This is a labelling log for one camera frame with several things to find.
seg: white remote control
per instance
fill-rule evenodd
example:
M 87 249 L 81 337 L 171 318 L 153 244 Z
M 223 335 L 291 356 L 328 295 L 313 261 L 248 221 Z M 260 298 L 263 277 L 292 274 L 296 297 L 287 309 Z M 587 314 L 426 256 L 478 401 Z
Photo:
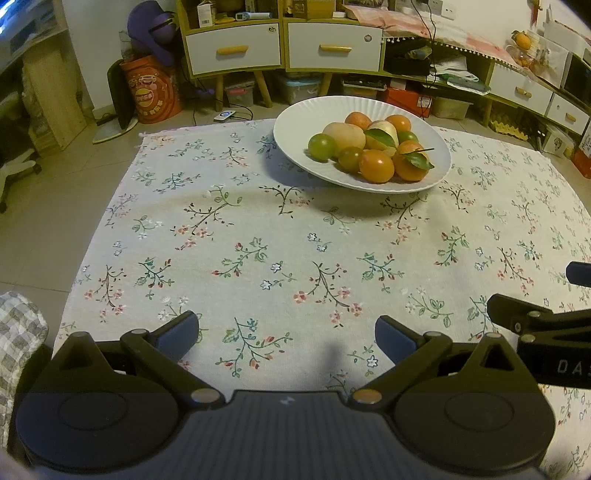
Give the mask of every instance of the white remote control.
M 235 113 L 236 113 L 235 110 L 224 110 L 218 116 L 213 117 L 213 121 L 214 122 L 225 122 Z

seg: floral pattern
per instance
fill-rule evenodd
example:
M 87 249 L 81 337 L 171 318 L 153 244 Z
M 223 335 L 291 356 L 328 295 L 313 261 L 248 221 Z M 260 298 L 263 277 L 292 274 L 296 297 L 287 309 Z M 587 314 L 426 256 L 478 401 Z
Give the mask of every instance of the floral pattern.
M 555 312 L 589 307 L 591 290 L 564 272 L 591 261 L 591 217 L 538 153 L 438 129 L 454 162 L 443 182 L 369 194 L 296 167 L 273 124 L 143 138 L 77 273 L 56 348 L 77 330 L 113 340 L 192 310 L 202 329 L 179 364 L 226 398 L 347 396 L 392 368 L 374 343 L 382 314 L 478 342 L 497 331 L 486 311 L 494 293 Z M 540 390 L 557 421 L 543 468 L 588 478 L 591 394 Z

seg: orange bucket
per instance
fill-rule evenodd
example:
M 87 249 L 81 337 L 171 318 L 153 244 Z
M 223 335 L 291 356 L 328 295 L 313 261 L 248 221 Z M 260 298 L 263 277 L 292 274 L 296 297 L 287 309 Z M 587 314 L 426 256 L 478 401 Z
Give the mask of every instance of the orange bucket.
M 121 69 L 134 97 L 140 123 L 156 124 L 182 110 L 174 68 L 163 67 L 150 55 L 122 63 Z

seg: green grape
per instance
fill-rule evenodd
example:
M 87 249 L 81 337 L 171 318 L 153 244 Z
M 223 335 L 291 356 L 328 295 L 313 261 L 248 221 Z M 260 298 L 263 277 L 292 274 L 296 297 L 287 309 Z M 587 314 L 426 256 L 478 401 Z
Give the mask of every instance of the green grape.
M 327 162 L 335 151 L 335 139 L 326 134 L 316 134 L 308 142 L 308 154 L 316 161 Z
M 411 131 L 403 131 L 398 133 L 398 142 L 406 142 L 407 140 L 412 140 L 413 142 L 418 142 L 417 136 L 412 133 Z
M 363 150 L 357 147 L 347 147 L 339 153 L 339 165 L 344 171 L 357 173 L 359 171 L 359 160 Z

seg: checkered fabric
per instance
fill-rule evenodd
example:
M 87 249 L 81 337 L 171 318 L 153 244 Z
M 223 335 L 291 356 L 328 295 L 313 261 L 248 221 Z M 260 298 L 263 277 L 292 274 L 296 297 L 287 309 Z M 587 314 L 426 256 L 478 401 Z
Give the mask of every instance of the checkered fabric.
M 47 323 L 34 303 L 9 291 L 0 295 L 0 446 L 5 449 L 22 370 L 47 338 Z

